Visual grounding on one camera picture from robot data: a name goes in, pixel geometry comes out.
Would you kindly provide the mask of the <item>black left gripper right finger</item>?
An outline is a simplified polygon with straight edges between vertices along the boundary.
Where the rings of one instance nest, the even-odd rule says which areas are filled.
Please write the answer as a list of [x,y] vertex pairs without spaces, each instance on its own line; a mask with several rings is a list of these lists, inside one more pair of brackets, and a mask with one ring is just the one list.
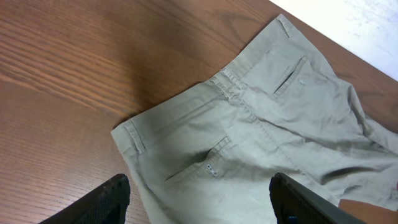
[[278,224],[364,224],[284,173],[271,178],[269,191]]

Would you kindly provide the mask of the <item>light green khaki shorts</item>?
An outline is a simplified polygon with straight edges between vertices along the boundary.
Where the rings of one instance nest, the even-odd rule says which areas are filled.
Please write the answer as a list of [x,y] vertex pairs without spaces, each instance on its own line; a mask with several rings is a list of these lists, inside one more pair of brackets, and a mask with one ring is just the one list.
[[275,223],[278,172],[334,205],[397,209],[397,134],[283,15],[209,80],[111,134],[152,223]]

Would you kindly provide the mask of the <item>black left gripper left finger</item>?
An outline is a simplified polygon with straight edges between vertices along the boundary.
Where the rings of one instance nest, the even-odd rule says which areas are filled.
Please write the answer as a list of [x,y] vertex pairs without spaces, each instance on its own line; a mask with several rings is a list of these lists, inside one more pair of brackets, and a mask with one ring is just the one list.
[[117,174],[40,224],[125,224],[131,188]]

